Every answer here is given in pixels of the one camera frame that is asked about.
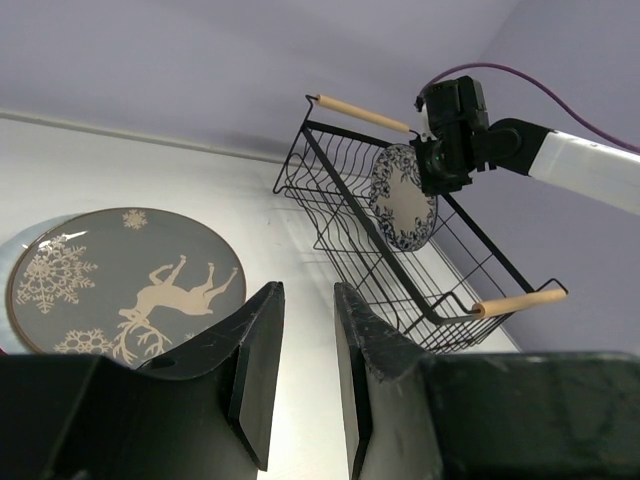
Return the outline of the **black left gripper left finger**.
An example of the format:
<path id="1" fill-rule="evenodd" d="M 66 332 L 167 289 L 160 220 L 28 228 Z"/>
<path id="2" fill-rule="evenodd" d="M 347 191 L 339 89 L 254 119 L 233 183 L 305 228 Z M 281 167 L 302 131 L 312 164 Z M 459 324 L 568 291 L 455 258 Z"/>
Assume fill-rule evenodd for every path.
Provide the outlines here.
<path id="1" fill-rule="evenodd" d="M 1 359 L 5 479 L 254 479 L 268 467 L 285 291 L 132 369 L 98 355 Z"/>

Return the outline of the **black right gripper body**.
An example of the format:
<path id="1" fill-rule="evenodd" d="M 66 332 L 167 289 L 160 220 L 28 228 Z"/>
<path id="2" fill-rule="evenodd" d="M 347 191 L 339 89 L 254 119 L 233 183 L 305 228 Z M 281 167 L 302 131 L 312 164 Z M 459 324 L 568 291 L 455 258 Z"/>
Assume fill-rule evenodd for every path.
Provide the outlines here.
<path id="1" fill-rule="evenodd" d="M 476 168 L 472 137 L 489 127 L 480 83 L 462 76 L 428 85 L 415 106 L 426 121 L 426 136 L 411 142 L 422 192 L 444 195 L 471 184 Z"/>

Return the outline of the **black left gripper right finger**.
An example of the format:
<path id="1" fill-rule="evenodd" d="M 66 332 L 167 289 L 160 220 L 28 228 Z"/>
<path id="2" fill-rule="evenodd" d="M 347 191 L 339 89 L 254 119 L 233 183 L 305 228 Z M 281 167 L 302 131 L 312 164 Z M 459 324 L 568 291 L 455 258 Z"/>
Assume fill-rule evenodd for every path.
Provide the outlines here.
<path id="1" fill-rule="evenodd" d="M 639 360 L 435 355 L 347 283 L 334 318 L 353 479 L 635 479 Z"/>

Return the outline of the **grey reindeer plate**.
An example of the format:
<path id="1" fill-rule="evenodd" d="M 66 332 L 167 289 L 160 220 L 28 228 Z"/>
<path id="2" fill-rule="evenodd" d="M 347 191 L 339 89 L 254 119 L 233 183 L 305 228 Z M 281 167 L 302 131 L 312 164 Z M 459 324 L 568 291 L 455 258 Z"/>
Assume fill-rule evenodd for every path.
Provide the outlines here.
<path id="1" fill-rule="evenodd" d="M 136 368 L 224 320 L 246 289 L 238 256 L 212 228 L 127 207 L 80 213 L 34 241 L 5 298 L 34 350 Z"/>

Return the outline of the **blue floral rimmed plate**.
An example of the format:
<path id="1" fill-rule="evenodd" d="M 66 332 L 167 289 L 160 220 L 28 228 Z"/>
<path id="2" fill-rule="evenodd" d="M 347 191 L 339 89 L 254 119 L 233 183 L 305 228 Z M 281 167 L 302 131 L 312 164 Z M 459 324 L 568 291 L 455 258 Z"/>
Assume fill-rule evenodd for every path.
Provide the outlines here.
<path id="1" fill-rule="evenodd" d="M 438 198 L 422 192 L 414 149 L 394 144 L 376 158 L 369 190 L 369 208 L 387 243 L 404 252 L 423 248 L 438 216 Z"/>

